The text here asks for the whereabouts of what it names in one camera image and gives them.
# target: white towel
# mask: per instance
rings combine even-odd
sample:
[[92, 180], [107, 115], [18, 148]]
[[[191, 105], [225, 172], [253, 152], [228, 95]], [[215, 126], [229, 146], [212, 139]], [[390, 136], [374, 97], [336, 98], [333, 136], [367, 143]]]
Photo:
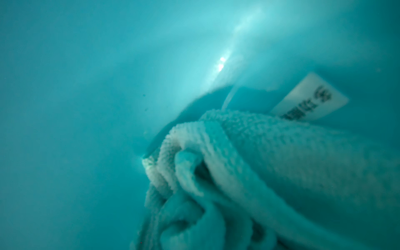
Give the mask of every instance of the white towel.
[[143, 165], [134, 249], [400, 248], [400, 154], [356, 135], [211, 110]]

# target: white label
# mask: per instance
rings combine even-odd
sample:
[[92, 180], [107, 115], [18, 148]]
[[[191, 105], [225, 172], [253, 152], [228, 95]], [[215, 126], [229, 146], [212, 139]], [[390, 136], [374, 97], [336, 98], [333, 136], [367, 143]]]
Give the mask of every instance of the white label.
[[275, 108], [288, 120], [317, 120], [343, 107], [349, 99], [315, 73], [309, 73]]

